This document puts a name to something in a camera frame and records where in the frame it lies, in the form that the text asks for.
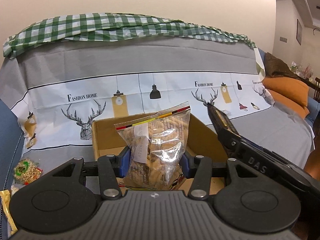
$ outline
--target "red lamp print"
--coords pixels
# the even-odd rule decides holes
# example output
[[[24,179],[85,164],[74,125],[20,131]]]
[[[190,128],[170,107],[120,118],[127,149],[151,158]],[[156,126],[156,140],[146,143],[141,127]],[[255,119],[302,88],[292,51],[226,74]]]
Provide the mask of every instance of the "red lamp print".
[[[239,103],[239,106],[240,106],[240,110],[248,111],[246,106],[244,106],[244,105],[242,105],[240,103]]]

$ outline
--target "plastic zipper bag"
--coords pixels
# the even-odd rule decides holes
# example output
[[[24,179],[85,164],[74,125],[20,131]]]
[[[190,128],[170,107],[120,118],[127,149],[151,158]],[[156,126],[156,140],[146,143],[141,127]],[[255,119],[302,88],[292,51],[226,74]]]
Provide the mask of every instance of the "plastic zipper bag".
[[[131,148],[124,184],[137,189],[168,190],[181,175],[179,161],[186,150],[188,102],[137,120],[115,124]]]

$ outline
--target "metal screw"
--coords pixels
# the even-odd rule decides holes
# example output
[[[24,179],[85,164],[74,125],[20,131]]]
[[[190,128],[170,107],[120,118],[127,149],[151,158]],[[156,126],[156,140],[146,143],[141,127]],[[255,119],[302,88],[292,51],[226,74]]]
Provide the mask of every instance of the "metal screw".
[[[191,191],[191,195],[193,197],[201,198],[201,197],[205,197],[207,195],[207,193],[202,189],[194,189],[193,191]]]
[[[103,191],[103,194],[107,197],[115,197],[119,195],[119,191],[115,188],[108,188]]]

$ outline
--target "pendant lamp illustration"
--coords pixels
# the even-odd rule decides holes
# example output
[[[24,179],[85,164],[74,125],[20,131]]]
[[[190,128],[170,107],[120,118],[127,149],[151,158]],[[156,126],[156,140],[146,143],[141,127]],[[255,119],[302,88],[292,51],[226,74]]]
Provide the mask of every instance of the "pendant lamp illustration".
[[[253,107],[254,109],[260,110],[260,108],[257,107],[254,103],[251,103],[251,105],[252,105],[252,107]]]
[[[113,114],[115,117],[122,117],[128,116],[128,106],[127,106],[127,97],[123,93],[120,93],[118,89],[118,78],[116,76],[117,81],[117,92],[113,94],[112,100],[112,107],[113,107]]]
[[[248,111],[246,106],[244,106],[244,105],[242,105],[240,103],[239,103],[239,106],[240,106],[240,110]]]
[[[159,99],[161,98],[160,91],[157,90],[157,86],[155,85],[155,77],[152,73],[152,78],[153,78],[153,86],[152,86],[152,91],[150,93],[150,99]]]
[[[24,130],[25,137],[27,139],[26,148],[29,149],[36,144],[37,138],[35,134],[36,130],[36,117],[29,111],[29,116],[24,122],[22,129]]]
[[[225,102],[226,104],[231,103],[232,100],[231,100],[231,98],[230,98],[227,85],[222,82],[220,89],[221,89],[221,94],[222,94],[222,97],[223,97],[224,102]]]
[[[237,81],[237,85],[238,85],[238,90],[242,90],[242,86],[239,84],[238,81]]]

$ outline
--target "white wall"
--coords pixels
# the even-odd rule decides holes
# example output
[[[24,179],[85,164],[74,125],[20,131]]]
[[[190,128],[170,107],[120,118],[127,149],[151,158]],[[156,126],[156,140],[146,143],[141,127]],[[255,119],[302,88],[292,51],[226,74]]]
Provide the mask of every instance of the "white wall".
[[[320,32],[315,31],[313,35],[313,29],[303,29],[303,54],[302,62],[303,66],[312,67],[315,77],[320,78]],[[313,98],[314,90],[309,89],[309,96]]]
[[[89,12],[181,19],[245,34],[264,51],[273,49],[276,0],[0,0],[0,42],[42,19]]]
[[[302,33],[302,43],[298,43],[297,19],[304,28],[302,19],[292,0],[276,0],[276,32],[272,54],[282,59],[290,67],[294,61],[297,64],[302,62],[304,46],[304,33]],[[280,37],[288,39],[285,43],[280,41]]]

